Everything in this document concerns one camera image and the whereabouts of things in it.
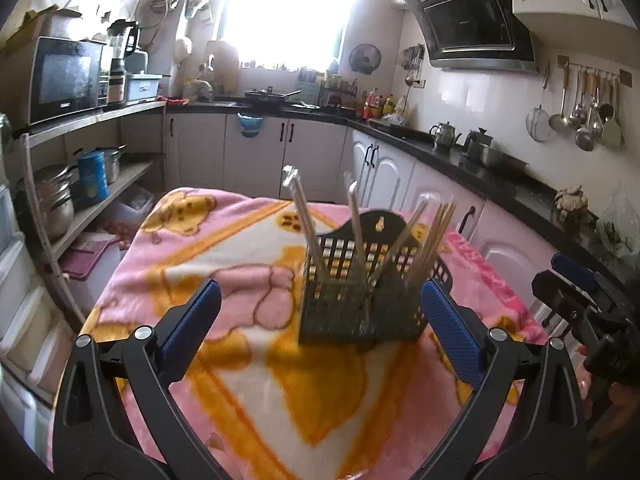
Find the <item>person's left hand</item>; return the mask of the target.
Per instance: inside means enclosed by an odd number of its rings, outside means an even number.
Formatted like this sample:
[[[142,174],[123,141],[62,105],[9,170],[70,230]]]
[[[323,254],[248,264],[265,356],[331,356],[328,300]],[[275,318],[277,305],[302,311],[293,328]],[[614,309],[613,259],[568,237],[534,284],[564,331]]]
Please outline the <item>person's left hand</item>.
[[[209,453],[233,480],[242,480],[242,474],[232,457],[224,450],[224,442],[212,432],[206,441]]]

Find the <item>person's right hand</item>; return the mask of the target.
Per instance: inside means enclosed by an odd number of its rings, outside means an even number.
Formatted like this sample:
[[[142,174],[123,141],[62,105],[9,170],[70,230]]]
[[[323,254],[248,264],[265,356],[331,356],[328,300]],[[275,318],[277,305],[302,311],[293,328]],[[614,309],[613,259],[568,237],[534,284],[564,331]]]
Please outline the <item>person's right hand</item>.
[[[588,427],[588,440],[639,439],[639,386],[621,385],[593,376],[582,362],[576,377]]]

